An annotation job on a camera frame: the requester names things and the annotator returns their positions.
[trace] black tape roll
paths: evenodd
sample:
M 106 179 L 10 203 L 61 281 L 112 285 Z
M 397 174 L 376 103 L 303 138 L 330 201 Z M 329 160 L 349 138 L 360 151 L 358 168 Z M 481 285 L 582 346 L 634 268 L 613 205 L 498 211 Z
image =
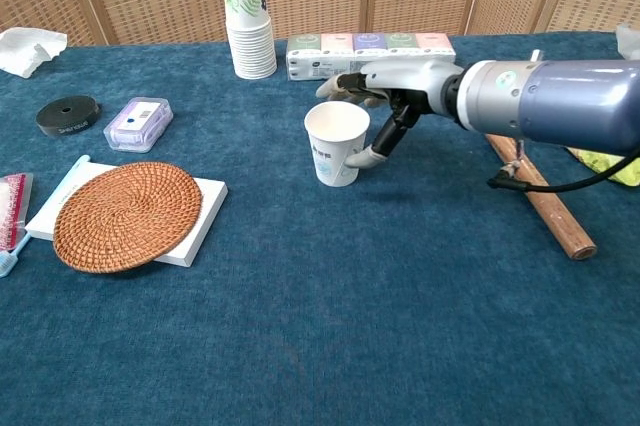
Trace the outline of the black tape roll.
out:
M 68 136 L 90 128 L 99 116 L 100 106 L 91 96 L 68 96 L 42 108 L 36 123 L 47 136 Z

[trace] white tissue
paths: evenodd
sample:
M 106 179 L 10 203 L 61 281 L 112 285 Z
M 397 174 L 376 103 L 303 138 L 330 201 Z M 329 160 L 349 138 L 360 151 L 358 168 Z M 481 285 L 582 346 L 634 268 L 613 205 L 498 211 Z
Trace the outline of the white tissue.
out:
M 634 31 L 628 24 L 616 28 L 618 52 L 624 59 L 640 59 L 640 31 Z
M 28 78 L 67 47 L 67 35 L 37 28 L 9 28 L 0 33 L 0 69 Z

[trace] row of tissue packs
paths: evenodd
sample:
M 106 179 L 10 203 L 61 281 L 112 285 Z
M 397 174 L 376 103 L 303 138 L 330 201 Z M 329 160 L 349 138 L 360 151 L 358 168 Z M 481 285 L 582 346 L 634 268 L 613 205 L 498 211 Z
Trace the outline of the row of tissue packs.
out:
M 456 53 L 443 33 L 298 34 L 287 42 L 287 74 L 293 81 L 327 79 L 393 57 L 454 62 Z

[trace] wooden rod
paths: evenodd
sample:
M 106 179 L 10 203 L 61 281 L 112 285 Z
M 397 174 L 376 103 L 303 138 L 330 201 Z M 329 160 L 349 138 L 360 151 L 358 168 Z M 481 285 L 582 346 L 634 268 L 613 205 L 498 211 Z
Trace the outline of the wooden rod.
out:
M 502 161 L 508 163 L 516 159 L 516 147 L 513 139 L 492 134 L 487 134 L 486 137 Z M 532 184 L 548 186 L 548 183 L 526 155 L 520 162 L 516 177 Z M 571 259 L 582 260 L 596 254 L 598 248 L 557 194 L 535 192 L 525 194 Z

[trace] blue tablecloth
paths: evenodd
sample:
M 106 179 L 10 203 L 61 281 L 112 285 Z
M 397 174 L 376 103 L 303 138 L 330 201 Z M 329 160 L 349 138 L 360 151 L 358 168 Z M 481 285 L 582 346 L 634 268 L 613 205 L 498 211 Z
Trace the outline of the blue tablecloth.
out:
M 606 33 L 453 42 L 460 65 L 619 57 Z M 82 154 L 229 187 L 190 269 L 89 275 L 27 245 L 0 280 L 0 423 L 638 424 L 638 192 L 563 196 L 599 246 L 571 261 L 524 196 L 486 186 L 501 163 L 485 139 L 439 117 L 323 186 L 302 124 L 319 83 L 287 81 L 284 48 L 260 81 L 222 43 L 69 48 L 31 79 L 0 72 L 0 174 L 34 174 L 29 217 Z M 37 111 L 73 94 L 101 119 L 44 136 Z M 175 113 L 145 155 L 102 133 L 135 96 Z M 591 174 L 560 147 L 528 153 L 552 184 Z

